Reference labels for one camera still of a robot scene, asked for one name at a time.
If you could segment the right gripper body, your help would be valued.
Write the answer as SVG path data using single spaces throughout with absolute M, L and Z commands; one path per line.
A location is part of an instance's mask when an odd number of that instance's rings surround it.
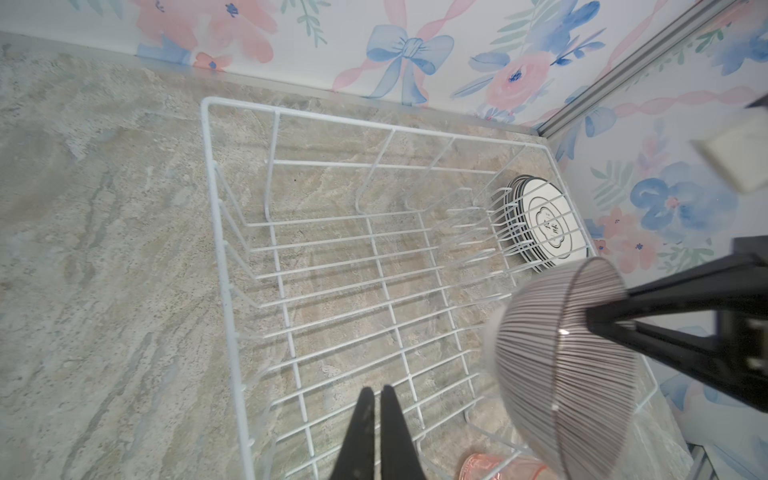
M 767 238 L 734 240 L 730 256 L 739 264 L 718 284 L 726 299 L 717 314 L 727 362 L 741 382 L 767 382 Z

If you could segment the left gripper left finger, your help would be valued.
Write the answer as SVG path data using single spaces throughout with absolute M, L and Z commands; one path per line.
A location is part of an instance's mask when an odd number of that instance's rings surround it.
M 375 395 L 364 387 L 339 450 L 330 480 L 372 480 L 375 457 Z

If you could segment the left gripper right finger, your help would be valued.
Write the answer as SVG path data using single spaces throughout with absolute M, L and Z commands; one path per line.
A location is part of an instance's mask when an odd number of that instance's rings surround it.
M 426 480 L 395 389 L 381 391 L 380 457 L 383 480 Z

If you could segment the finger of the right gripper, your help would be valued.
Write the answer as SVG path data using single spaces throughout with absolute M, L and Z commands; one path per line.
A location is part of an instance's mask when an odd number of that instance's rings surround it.
M 727 362 L 724 337 L 717 332 L 696 336 L 631 321 L 627 326 L 593 334 L 671 367 L 749 407 L 767 411 L 767 382 L 741 382 Z
M 767 318 L 767 258 L 735 253 L 634 287 L 627 297 L 586 310 L 591 332 L 663 315 L 712 311 L 728 320 Z

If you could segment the pink ribbed glass cup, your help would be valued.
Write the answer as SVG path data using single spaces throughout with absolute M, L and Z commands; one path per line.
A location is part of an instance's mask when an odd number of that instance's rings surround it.
M 474 453 L 465 459 L 459 470 L 458 479 L 545 479 L 547 470 L 548 467 L 543 462 L 526 456 L 502 458 Z

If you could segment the small white ceramic bowl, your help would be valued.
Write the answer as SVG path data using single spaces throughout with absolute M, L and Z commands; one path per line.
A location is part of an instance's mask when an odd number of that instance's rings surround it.
M 485 323 L 486 364 L 514 428 L 564 479 L 608 479 L 622 455 L 637 358 L 591 333 L 586 311 L 626 296 L 616 268 L 592 257 L 537 275 Z

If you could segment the white front plate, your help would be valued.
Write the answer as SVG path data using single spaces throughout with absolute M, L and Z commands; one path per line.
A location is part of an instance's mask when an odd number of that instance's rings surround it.
M 503 207 L 512 252 L 535 272 L 590 256 L 569 201 L 552 182 L 532 175 L 517 176 L 507 186 Z

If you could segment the white wire dish rack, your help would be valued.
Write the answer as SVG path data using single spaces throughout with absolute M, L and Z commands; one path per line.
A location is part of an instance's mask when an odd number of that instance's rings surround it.
M 385 385 L 430 479 L 537 459 L 482 348 L 539 274 L 512 252 L 510 182 L 552 182 L 587 239 L 550 150 L 219 97 L 200 114 L 244 477 L 329 478 L 360 391 Z

